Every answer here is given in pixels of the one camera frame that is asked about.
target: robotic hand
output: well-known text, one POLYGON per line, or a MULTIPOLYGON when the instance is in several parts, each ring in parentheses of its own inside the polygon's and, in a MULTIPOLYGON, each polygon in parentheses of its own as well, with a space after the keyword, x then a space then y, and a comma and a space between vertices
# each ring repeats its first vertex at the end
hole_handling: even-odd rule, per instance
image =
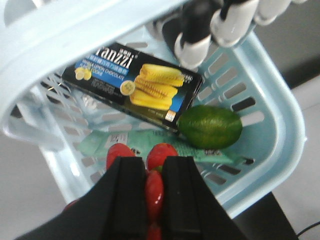
MULTIPOLYGON (((163 240, 248 240, 213 196, 192 157, 168 156, 161 175, 163 240)), ((87 194, 16 240, 146 240, 145 181, 141 157, 118 157, 87 194)))
POLYGON ((252 24, 271 24, 291 2, 305 1, 192 0, 183 6, 178 17, 163 21, 158 30, 181 66, 194 69, 206 58, 211 36, 221 47, 235 46, 252 24))

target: black box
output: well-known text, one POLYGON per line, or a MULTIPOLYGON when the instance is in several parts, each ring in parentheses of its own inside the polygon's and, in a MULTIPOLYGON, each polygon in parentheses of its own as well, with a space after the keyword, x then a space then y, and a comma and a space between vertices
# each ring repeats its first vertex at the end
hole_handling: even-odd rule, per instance
POLYGON ((119 43, 67 67, 62 79, 116 109, 173 132, 203 82, 200 74, 119 43))

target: snack package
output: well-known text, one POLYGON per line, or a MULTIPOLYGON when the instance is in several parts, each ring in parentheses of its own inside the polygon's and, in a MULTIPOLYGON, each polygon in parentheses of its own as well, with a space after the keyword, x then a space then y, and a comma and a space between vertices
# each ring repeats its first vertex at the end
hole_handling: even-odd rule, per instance
POLYGON ((134 117, 177 132, 202 76, 114 43, 65 69, 62 79, 134 117))
POLYGON ((104 158, 109 148, 122 143, 133 150, 137 157, 146 160, 153 146, 159 143, 171 144, 179 156, 192 156, 195 162, 237 164, 243 161, 240 157, 230 157, 220 150, 198 149, 189 145, 176 134, 161 130, 137 130, 124 132, 103 132, 94 130, 78 146, 77 149, 85 156, 104 158))

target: black cable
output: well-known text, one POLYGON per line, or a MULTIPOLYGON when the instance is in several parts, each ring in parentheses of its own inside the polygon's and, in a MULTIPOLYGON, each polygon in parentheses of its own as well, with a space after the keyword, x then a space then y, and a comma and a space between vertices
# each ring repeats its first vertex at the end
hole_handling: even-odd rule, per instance
POLYGON ((308 231, 308 230, 310 230, 310 229, 312 229, 312 228, 314 228, 314 227, 316 227, 316 226, 318 226, 318 225, 320 225, 320 221, 318 221, 318 222, 316 222, 316 223, 314 223, 314 224, 311 224, 310 226, 307 226, 305 229, 303 229, 301 232, 299 232, 296 236, 297 237, 300 237, 302 234, 304 234, 306 231, 308 231))

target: green wrapper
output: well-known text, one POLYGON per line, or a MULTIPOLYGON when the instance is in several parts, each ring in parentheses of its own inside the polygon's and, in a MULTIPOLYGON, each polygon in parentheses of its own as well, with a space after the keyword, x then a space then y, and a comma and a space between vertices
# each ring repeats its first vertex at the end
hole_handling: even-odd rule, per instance
POLYGON ((240 158, 230 158, 223 151, 198 149, 189 145, 184 139, 168 131, 138 130, 128 132, 102 132, 94 130, 79 145, 78 150, 85 156, 104 158, 108 149, 123 143, 131 148, 138 157, 146 160, 151 149, 159 143, 171 144, 179 156, 192 156, 195 162, 236 164, 240 158))

